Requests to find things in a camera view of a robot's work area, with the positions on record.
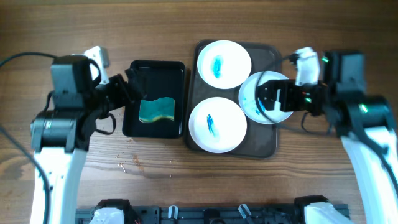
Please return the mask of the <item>white plate stained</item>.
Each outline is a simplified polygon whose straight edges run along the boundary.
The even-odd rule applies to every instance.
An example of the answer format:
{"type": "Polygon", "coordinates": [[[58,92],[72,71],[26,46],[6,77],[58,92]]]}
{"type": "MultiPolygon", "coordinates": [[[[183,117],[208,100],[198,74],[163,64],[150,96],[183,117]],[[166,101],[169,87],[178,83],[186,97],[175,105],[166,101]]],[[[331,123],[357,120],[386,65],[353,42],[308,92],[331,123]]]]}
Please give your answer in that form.
{"type": "MultiPolygon", "coordinates": [[[[251,120],[261,123],[261,124],[272,124],[267,118],[265,118],[260,110],[257,108],[257,105],[254,100],[254,87],[257,82],[257,79],[263,72],[257,72],[253,75],[250,75],[241,85],[239,89],[238,101],[241,109],[244,114],[251,120]]],[[[286,80],[287,77],[279,72],[267,71],[262,76],[260,85],[264,84],[269,80],[286,80]]],[[[271,111],[265,110],[265,107],[262,103],[260,103],[261,110],[265,112],[267,117],[275,121],[276,123],[282,122],[289,118],[292,115],[292,112],[283,112],[280,110],[281,103],[276,101],[274,109],[271,111]]]]}
{"type": "Polygon", "coordinates": [[[247,129],[242,109],[232,100],[222,97],[201,101],[188,120],[193,142],[200,149],[215,154],[236,149],[244,140],[247,129]]]}
{"type": "Polygon", "coordinates": [[[251,69],[248,51],[230,40],[217,40],[206,45],[197,58],[200,77],[210,86],[222,90],[241,85],[251,69]]]}

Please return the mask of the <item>green yellow sponge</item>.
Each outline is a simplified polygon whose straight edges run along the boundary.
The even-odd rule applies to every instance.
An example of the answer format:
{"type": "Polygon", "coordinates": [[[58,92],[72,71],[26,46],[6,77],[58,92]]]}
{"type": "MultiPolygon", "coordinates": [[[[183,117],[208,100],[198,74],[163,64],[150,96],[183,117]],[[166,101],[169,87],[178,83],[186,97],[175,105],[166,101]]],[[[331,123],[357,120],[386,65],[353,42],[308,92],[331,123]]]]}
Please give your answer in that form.
{"type": "Polygon", "coordinates": [[[154,123],[168,119],[175,120],[175,100],[163,97],[154,101],[141,100],[139,108],[139,120],[142,123],[154,123]]]}

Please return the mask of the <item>white plate bottom stained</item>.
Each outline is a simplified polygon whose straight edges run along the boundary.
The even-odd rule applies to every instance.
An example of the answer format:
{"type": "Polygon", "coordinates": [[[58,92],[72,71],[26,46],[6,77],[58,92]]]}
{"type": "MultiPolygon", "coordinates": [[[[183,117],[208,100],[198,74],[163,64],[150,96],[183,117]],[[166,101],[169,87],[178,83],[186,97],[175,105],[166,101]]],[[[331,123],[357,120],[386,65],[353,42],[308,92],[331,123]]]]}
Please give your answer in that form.
{"type": "Polygon", "coordinates": [[[232,100],[222,97],[201,101],[188,120],[193,142],[200,149],[215,154],[236,149],[244,140],[247,129],[242,109],[232,100]]]}

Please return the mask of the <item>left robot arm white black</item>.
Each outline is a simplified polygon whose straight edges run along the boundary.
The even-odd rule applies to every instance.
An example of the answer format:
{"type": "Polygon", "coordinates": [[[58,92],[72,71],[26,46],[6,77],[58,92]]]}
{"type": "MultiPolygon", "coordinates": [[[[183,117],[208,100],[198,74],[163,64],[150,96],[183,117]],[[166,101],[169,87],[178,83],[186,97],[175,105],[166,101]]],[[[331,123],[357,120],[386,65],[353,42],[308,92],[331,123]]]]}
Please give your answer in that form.
{"type": "Polygon", "coordinates": [[[147,95],[146,79],[137,70],[115,75],[102,84],[91,76],[98,64],[84,55],[57,57],[50,67],[52,110],[41,111],[30,125],[35,172],[31,223],[73,223],[78,188],[96,120],[147,95]]]}

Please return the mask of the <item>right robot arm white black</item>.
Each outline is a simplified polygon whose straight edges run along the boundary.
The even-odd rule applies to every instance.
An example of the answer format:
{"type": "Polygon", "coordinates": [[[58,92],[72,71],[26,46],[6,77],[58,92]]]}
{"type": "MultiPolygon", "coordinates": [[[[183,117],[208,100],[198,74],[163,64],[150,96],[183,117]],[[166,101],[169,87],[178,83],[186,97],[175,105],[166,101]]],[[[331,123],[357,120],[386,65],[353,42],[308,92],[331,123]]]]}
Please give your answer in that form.
{"type": "Polygon", "coordinates": [[[319,57],[310,47],[287,56],[295,79],[258,79],[254,101],[266,116],[283,112],[324,116],[328,132],[340,138],[352,163],[368,223],[397,222],[397,134],[389,102],[366,93],[364,55],[329,50],[319,57]]]}

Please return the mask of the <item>brown serving tray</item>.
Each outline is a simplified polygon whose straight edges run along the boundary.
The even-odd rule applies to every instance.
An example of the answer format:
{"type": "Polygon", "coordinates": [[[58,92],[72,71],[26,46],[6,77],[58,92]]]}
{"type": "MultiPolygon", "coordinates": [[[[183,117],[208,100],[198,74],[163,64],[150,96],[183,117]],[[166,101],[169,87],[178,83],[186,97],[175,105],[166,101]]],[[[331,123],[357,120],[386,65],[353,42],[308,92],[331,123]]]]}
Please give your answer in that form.
{"type": "MultiPolygon", "coordinates": [[[[200,52],[212,42],[212,40],[202,40],[197,43],[195,47],[183,121],[183,138],[185,144],[189,149],[202,153],[204,153],[205,150],[201,149],[194,142],[188,128],[188,120],[192,110],[201,101],[217,96],[227,98],[237,103],[239,95],[238,87],[229,90],[220,90],[213,88],[200,78],[199,72],[197,71],[197,58],[200,52]]],[[[251,74],[263,72],[271,62],[282,58],[280,52],[272,45],[249,42],[240,42],[239,44],[247,50],[251,58],[251,74]]],[[[227,153],[227,155],[251,159],[267,159],[271,157],[276,152],[278,146],[279,130],[277,127],[273,124],[260,124],[249,118],[247,119],[247,124],[247,132],[242,143],[236,149],[227,153]]]]}

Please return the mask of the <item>white plate top stained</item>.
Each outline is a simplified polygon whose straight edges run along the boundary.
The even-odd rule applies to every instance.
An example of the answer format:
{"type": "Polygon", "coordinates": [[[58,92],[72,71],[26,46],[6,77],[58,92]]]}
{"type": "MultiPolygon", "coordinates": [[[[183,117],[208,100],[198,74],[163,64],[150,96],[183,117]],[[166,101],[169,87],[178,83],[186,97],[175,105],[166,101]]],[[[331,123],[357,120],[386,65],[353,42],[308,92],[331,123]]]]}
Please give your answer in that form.
{"type": "Polygon", "coordinates": [[[210,86],[222,90],[241,85],[251,69],[248,51],[230,40],[217,40],[206,45],[197,58],[200,77],[210,86]]]}

